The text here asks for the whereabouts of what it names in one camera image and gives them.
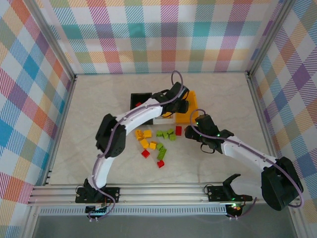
yellow box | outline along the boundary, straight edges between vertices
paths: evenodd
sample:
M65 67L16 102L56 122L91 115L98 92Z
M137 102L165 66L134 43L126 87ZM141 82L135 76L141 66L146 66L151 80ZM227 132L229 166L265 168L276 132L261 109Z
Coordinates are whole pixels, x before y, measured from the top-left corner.
M145 130L145 131L143 132L143 137L144 137L144 138L150 138L150 137L152 137L152 132L151 132L151 130Z
M186 100L189 102L188 111L187 113L184 113L184 114L176 113L176 123L190 123L189 122L190 114L193 112L193 110L198 108L195 91L189 91L188 97ZM199 115L198 112L195 112L193 114L192 123L195 123L195 118L197 118L198 115Z
M151 141L150 142L150 148L152 149L152 150L155 150L156 149L156 147L157 147L157 142L155 142L155 141Z
M136 130L135 131L135 136L137 137L137 140L142 140L143 139L143 133L141 130Z
M149 143L146 139L140 140L140 143L144 149L147 149L149 147Z

white tabletop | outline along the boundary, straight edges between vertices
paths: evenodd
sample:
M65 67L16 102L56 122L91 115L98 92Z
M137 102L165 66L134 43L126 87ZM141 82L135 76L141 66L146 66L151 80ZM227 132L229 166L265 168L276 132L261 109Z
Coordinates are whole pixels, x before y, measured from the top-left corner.
M184 85L196 92L198 107L212 116L219 130L228 129L242 141L267 153L260 123L243 73L184 73ZM171 88L170 74L80 75L57 152L50 184L83 183L91 175L98 151L95 135L104 115L130 109L130 94ZM167 149L165 166L156 165L158 151L142 157L134 131L127 136L124 152L112 164L108 183L219 182L235 173L252 173L248 167L218 152L200 151L200 143L184 137L176 141L156 137L157 130L174 124L148 125L149 141Z

